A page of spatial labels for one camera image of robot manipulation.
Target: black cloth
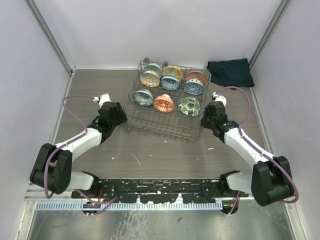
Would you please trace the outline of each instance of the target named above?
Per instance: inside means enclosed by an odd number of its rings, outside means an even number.
[[[209,61],[206,68],[212,74],[211,82],[214,84],[224,87],[255,86],[247,58],[229,61]]]

